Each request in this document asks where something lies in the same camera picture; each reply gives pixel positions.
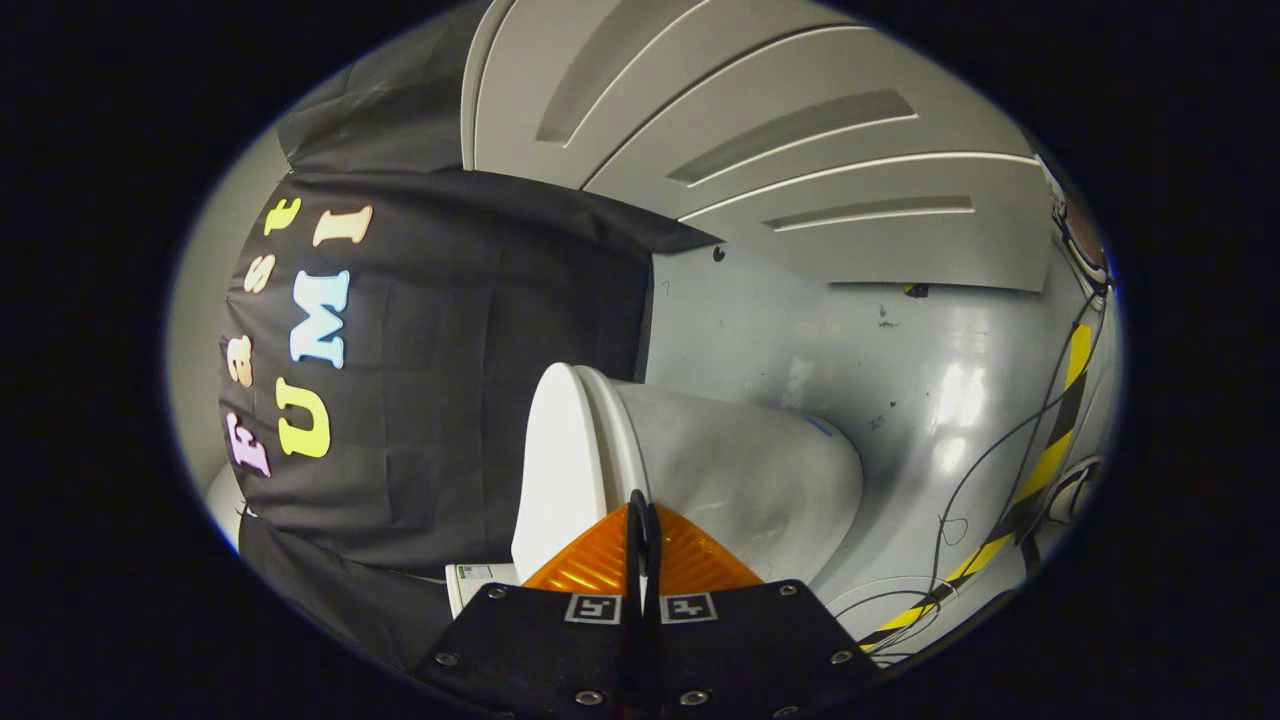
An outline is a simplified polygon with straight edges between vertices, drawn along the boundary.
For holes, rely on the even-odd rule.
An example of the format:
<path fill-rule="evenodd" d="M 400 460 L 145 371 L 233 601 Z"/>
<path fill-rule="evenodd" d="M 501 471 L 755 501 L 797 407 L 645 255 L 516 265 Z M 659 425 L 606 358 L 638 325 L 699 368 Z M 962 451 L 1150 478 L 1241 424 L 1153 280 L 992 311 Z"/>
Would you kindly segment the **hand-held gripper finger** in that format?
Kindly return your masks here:
<path fill-rule="evenodd" d="M 527 582 L 480 585 L 413 679 L 484 717 L 627 717 L 643 648 L 645 511 L 634 493 Z"/>
<path fill-rule="evenodd" d="M 678 512 L 646 510 L 645 710 L 822 719 L 882 675 L 801 580 L 767 582 Z"/>

